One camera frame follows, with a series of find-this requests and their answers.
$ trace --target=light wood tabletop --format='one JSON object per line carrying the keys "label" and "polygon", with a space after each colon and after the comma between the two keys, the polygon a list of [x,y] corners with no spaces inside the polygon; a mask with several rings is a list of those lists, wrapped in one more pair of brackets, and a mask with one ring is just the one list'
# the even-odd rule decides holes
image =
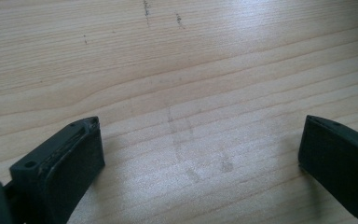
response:
{"label": "light wood tabletop", "polygon": [[358,223],[298,169],[308,114],[358,131],[358,1],[0,1],[0,181],[100,118],[69,223]]}

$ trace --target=wood grain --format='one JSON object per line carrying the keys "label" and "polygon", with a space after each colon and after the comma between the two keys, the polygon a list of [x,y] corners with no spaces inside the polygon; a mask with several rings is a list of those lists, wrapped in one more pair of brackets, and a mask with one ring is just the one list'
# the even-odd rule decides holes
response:
{"label": "wood grain", "polygon": [[358,131],[358,1],[0,1],[0,181],[101,120],[69,223],[358,223],[297,168],[307,114]]}

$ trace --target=dark mark on wood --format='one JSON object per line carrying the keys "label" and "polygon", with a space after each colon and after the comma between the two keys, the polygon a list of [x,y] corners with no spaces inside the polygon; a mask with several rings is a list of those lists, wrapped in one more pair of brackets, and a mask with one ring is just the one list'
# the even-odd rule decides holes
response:
{"label": "dark mark on wood", "polygon": [[179,16],[179,13],[175,12],[176,22],[179,24],[179,28],[185,29],[185,26],[182,24],[182,18]]}
{"label": "dark mark on wood", "polygon": [[144,0],[144,8],[145,8],[145,16],[146,16],[146,20],[147,20],[147,26],[150,27],[150,24],[149,24],[150,4],[146,0]]}

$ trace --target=wooden surface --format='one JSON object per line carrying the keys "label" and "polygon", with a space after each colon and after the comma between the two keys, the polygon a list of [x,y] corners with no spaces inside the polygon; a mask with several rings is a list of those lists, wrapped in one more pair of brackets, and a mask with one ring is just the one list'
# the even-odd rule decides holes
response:
{"label": "wooden surface", "polygon": [[358,223],[297,168],[307,114],[358,131],[358,1],[0,1],[0,181],[100,117],[69,223]]}

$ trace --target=wooden table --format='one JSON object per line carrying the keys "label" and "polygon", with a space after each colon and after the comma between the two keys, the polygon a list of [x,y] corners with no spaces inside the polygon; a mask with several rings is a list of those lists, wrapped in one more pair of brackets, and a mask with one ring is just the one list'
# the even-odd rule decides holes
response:
{"label": "wooden table", "polygon": [[358,223],[297,168],[308,114],[358,131],[358,1],[0,1],[0,181],[100,118],[69,223]]}

